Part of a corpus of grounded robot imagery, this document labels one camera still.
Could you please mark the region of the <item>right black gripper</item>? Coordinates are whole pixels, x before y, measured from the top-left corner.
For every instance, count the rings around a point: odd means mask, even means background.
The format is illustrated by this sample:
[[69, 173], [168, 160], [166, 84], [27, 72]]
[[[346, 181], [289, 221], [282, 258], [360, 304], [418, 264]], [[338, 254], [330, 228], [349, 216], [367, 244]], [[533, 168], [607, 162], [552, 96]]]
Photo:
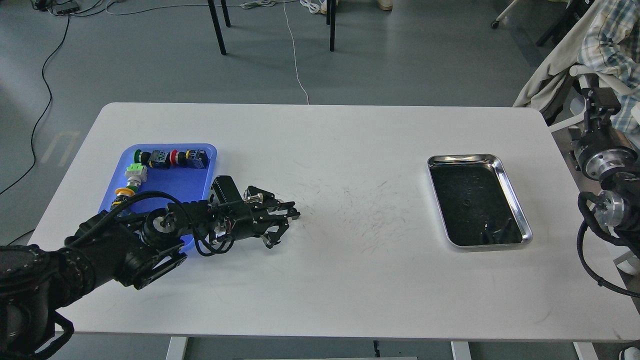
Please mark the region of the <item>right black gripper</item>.
[[583, 131], [569, 127], [569, 160], [574, 170], [594, 181], [604, 181], [617, 168], [627, 169], [638, 160], [633, 144], [611, 127], [610, 117], [622, 108], [614, 89], [583, 88]]

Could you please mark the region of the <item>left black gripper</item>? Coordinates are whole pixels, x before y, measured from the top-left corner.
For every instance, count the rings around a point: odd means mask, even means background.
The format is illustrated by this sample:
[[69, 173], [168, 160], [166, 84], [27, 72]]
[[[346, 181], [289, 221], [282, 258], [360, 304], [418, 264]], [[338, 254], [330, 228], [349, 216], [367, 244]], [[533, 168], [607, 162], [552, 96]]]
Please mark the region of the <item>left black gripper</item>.
[[[220, 219], [225, 225], [225, 237], [229, 240], [242, 240], [249, 237], [260, 238], [266, 248], [272, 249], [281, 243], [281, 237], [290, 228], [290, 220], [297, 220], [301, 213], [295, 208], [295, 202], [284, 202], [275, 194], [255, 186], [249, 186], [243, 194], [243, 200], [220, 205]], [[275, 222], [267, 223], [269, 216], [284, 216]]]

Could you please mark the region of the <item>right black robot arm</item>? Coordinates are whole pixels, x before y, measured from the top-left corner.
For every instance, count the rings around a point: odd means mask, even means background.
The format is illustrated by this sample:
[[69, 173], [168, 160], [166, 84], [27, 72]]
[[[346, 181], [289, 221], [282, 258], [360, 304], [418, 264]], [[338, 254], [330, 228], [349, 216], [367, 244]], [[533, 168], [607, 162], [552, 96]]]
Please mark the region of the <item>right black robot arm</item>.
[[587, 231], [608, 244], [639, 255], [640, 189], [639, 155], [626, 135], [611, 123], [611, 117], [622, 108], [614, 91], [611, 88], [583, 88], [582, 96], [585, 105], [583, 130], [571, 132], [570, 153], [576, 170], [598, 182], [601, 191], [578, 194], [577, 207], [583, 218], [576, 237], [578, 258], [597, 285], [638, 298], [638, 292], [607, 281], [585, 259]]

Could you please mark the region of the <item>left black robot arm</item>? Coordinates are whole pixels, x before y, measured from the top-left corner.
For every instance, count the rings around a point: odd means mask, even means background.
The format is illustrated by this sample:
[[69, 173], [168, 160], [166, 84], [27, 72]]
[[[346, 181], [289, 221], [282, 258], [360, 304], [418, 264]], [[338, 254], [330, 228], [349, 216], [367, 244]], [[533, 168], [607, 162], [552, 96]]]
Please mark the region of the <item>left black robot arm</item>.
[[201, 256], [223, 255], [238, 240], [279, 244], [300, 212], [258, 187], [240, 194], [233, 178], [217, 176], [209, 199], [180, 202], [162, 191], [125, 196], [78, 226], [64, 246], [1, 248], [1, 358], [47, 360], [74, 333], [58, 310], [117, 281], [143, 289], [185, 262], [192, 235]]

